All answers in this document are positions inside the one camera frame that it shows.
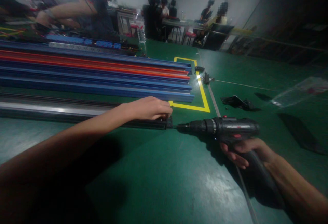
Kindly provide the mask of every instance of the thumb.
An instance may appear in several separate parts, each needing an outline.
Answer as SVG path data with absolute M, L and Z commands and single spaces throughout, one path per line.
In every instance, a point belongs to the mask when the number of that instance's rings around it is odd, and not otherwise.
M 237 143 L 234 148 L 239 153 L 246 153 L 251 150 L 258 149 L 261 146 L 261 140 L 258 138 L 247 139 Z

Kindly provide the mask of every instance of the forearm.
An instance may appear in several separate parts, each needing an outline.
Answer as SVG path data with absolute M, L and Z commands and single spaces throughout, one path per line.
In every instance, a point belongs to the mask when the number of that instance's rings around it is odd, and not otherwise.
M 49 10 L 56 19 L 75 18 L 82 15 L 94 15 L 97 13 L 94 6 L 86 0 L 61 4 Z
M 275 179 L 285 200 L 306 223 L 327 223 L 328 201 L 284 158 L 277 155 L 273 163 L 264 163 Z
M 98 139 L 130 121 L 124 105 L 72 126 L 4 163 L 0 166 L 0 185 L 42 185 Z
M 80 28 L 80 24 L 72 19 L 58 19 L 57 20 L 60 24 L 64 26 L 68 26 L 71 28 Z

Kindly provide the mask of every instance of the yellow tape marking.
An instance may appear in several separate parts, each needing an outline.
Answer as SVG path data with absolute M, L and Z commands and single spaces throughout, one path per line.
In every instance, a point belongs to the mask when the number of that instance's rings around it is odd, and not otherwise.
M 187 58 L 180 58 L 180 57 L 174 57 L 175 62 L 178 59 L 193 61 L 194 64 L 195 64 L 195 67 L 197 66 L 197 61 L 196 60 L 187 59 Z M 202 80 L 201 80 L 200 77 L 197 78 L 197 80 L 198 80 L 199 89 L 201 90 L 201 96 L 202 96 L 202 99 L 203 99 L 204 107 L 196 107 L 196 106 L 185 105 L 185 104 L 177 104 L 177 103 L 174 103 L 173 101 L 169 101 L 169 103 L 171 104 L 172 107 L 192 109 L 192 110 L 197 110 L 197 111 L 202 111 L 202 112 L 210 112 L 208 102 L 207 102 L 207 99 L 206 99 L 206 95 L 205 95 L 205 92 L 204 92 Z

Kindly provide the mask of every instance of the cable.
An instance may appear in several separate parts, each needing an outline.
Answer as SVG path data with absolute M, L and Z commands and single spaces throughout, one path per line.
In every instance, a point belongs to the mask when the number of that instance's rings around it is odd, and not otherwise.
M 88 1 L 87 1 L 87 0 L 85 0 L 85 2 L 87 3 L 87 5 L 89 6 L 89 8 L 90 8 L 91 12 L 93 13 L 93 10 L 92 10 L 92 8 L 90 7 L 90 5 L 89 5 Z

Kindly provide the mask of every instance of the blue aluminum profile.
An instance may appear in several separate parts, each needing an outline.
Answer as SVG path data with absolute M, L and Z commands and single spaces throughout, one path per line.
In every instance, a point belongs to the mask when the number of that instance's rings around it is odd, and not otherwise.
M 130 64 L 133 63 L 134 65 L 139 64 L 139 65 L 143 65 L 143 66 L 154 66 L 154 67 L 162 67 L 162 68 L 166 68 L 166 69 L 184 70 L 188 73 L 191 73 L 191 65 L 189 63 L 178 63 L 178 62 L 171 62 L 171 61 L 165 61 L 165 60 L 114 55 L 114 54 L 106 54 L 106 53 L 96 53 L 96 52 L 89 53 L 86 51 L 53 48 L 53 47 L 49 47 L 46 45 L 40 45 L 40 44 L 12 43 L 12 42 L 3 41 L 3 40 L 0 40 L 0 47 L 6 48 L 6 49 L 11 48 L 11 49 L 46 52 L 46 53 L 55 53 L 55 54 L 61 54 L 61 55 L 92 57 L 98 61 L 106 60 L 106 61 L 112 61 L 112 62 L 126 62 L 126 63 L 130 63 Z
M 73 74 L 73 73 L 68 74 L 68 73 L 53 72 L 53 71 L 42 71 L 42 70 L 2 67 L 2 66 L 0 66 L 0 71 L 2 76 L 7 76 L 7 77 L 22 77 L 22 78 L 39 79 L 39 80 L 68 81 L 68 82 L 78 82 L 84 84 L 101 84 L 101 85 L 111 85 L 117 87 L 151 89 L 151 90 L 171 91 L 171 92 L 179 92 L 179 93 L 190 93 L 191 91 L 191 86 L 189 85 L 163 84 L 154 81 L 153 82 L 131 81 L 128 79 L 100 77 L 97 75 L 81 75 L 81 74 Z
M 78 92 L 88 94 L 100 94 L 109 96 L 124 96 L 143 98 L 147 96 L 154 96 L 162 100 L 171 100 L 178 102 L 192 102 L 194 95 L 177 92 L 145 90 L 138 88 L 125 88 L 107 85 L 95 85 L 84 83 L 70 83 L 65 81 L 49 81 L 49 80 L 35 80 L 27 78 L 14 78 L 0 76 L 0 85 L 7 87 L 17 88 L 31 88 L 39 90 L 51 91 L 65 91 L 65 92 Z
M 37 63 L 26 63 L 26 62 L 16 62 L 0 59 L 0 66 L 3 67 L 13 67 L 13 68 L 24 68 L 31 70 L 42 70 L 42 71 L 54 71 L 67 74 L 81 74 L 81 75 L 91 75 L 106 78 L 120 78 L 128 79 L 131 81 L 152 81 L 156 83 L 164 84 L 179 84 L 188 85 L 188 79 L 177 79 L 170 77 L 160 77 L 160 76 L 146 76 L 140 74 L 130 74 L 130 73 L 118 73 L 105 70 L 94 70 L 86 68 L 74 68 L 74 67 L 63 67 L 55 65 L 37 64 Z

